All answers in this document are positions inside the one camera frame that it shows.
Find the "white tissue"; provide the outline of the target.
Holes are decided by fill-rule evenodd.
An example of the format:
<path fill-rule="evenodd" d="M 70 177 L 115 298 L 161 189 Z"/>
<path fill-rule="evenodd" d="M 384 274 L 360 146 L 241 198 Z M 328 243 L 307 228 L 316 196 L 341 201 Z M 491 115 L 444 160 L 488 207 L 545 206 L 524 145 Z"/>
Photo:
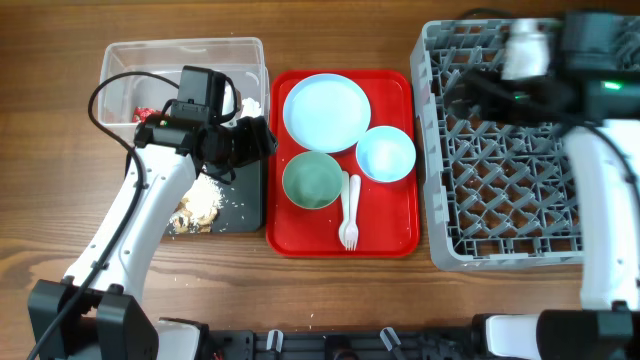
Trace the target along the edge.
<path fill-rule="evenodd" d="M 221 115 L 225 118 L 232 119 L 238 111 L 238 92 L 235 86 L 231 82 L 227 81 L 224 88 Z"/>
<path fill-rule="evenodd" d="M 259 117 L 263 115 L 263 110 L 260 103 L 253 98 L 245 98 L 242 100 L 241 114 L 244 117 Z"/>

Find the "rice and food scraps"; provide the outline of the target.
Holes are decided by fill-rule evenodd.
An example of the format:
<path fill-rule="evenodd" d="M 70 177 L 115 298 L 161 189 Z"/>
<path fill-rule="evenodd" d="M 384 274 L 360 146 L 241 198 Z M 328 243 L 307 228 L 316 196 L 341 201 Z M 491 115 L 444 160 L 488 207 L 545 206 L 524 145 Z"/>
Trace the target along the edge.
<path fill-rule="evenodd" d="M 200 174 L 171 215 L 166 232 L 209 233 L 224 206 L 224 198 L 220 183 Z"/>

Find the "red snack wrapper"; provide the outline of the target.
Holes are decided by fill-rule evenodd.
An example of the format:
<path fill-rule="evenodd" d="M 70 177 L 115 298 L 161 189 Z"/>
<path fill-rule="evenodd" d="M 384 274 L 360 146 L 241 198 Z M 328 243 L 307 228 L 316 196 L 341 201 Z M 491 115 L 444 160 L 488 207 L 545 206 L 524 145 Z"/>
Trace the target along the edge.
<path fill-rule="evenodd" d="M 151 115 L 160 114 L 159 110 L 147 107 L 136 107 L 132 115 L 133 123 L 144 123 Z"/>

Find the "green bowl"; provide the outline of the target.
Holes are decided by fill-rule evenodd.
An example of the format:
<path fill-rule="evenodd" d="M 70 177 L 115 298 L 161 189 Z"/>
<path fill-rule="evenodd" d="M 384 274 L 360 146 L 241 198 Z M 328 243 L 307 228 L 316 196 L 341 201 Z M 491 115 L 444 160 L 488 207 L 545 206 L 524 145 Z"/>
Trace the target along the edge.
<path fill-rule="evenodd" d="M 331 205 L 341 194 L 342 169 L 330 155 L 307 151 L 293 157 L 285 166 L 282 187 L 296 206 L 318 210 Z"/>

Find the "large light blue plate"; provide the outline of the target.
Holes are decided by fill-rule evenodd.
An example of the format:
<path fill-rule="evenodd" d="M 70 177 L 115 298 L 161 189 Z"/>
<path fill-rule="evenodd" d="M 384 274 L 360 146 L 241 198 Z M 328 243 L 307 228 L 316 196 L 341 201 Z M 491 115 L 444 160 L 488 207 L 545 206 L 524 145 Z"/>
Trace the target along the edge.
<path fill-rule="evenodd" d="M 321 73 L 304 78 L 291 89 L 282 116 L 288 134 L 298 145 L 337 153 L 361 139 L 370 126 L 372 109 L 356 82 Z"/>

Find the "white plastic spoon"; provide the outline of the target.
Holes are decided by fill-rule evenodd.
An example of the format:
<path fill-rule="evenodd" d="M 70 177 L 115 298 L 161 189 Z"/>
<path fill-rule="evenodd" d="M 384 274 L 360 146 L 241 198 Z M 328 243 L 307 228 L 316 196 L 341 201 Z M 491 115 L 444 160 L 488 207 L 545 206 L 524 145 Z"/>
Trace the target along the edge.
<path fill-rule="evenodd" d="M 350 212 L 349 194 L 350 194 L 350 177 L 346 171 L 343 171 L 342 187 L 341 187 L 341 194 L 340 194 L 341 206 L 342 206 L 342 222 L 339 226 L 338 235 L 344 248 L 347 248 L 345 232 L 346 232 L 347 224 L 349 222 L 349 212 Z"/>

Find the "white plastic fork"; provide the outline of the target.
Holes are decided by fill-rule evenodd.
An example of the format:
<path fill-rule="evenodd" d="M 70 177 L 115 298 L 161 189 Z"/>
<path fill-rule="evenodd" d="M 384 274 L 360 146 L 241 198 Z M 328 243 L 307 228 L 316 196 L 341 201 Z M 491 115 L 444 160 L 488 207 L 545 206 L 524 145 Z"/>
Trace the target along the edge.
<path fill-rule="evenodd" d="M 358 244 L 359 229 L 357 226 L 357 212 L 361 190 L 361 178 L 354 174 L 350 178 L 350 195 L 349 195 L 349 221 L 345 229 L 346 249 L 354 251 Z"/>

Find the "light blue bowl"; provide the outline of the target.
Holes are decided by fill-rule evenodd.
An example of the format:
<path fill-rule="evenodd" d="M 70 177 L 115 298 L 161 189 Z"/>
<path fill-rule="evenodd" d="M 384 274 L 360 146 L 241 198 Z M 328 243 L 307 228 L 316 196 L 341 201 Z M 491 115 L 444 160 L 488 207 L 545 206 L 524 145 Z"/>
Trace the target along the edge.
<path fill-rule="evenodd" d="M 356 162 L 363 174 L 378 183 L 407 177 L 416 163 L 416 148 L 407 133 L 392 126 L 376 126 L 356 145 Z"/>

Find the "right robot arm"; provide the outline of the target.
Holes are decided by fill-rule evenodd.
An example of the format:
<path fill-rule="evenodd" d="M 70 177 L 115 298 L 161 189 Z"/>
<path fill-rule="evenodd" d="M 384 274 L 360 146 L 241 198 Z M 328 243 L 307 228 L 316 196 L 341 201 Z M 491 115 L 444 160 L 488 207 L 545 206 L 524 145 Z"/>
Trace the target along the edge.
<path fill-rule="evenodd" d="M 480 320 L 485 354 L 517 359 L 639 356 L 639 77 L 566 71 L 504 80 L 470 70 L 444 94 L 446 109 L 509 125 L 561 126 L 577 187 L 583 240 L 581 307 Z"/>

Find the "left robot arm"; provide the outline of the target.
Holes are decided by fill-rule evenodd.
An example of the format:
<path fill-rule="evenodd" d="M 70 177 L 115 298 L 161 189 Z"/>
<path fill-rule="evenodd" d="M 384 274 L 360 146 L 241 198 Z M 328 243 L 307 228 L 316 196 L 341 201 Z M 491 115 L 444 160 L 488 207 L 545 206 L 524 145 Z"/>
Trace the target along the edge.
<path fill-rule="evenodd" d="M 28 310 L 32 359 L 202 359 L 209 328 L 165 319 L 152 323 L 140 297 L 165 227 L 212 160 L 233 171 L 274 154 L 264 117 L 224 121 L 154 114 L 126 149 L 133 165 L 89 246 L 59 282 L 40 280 Z"/>

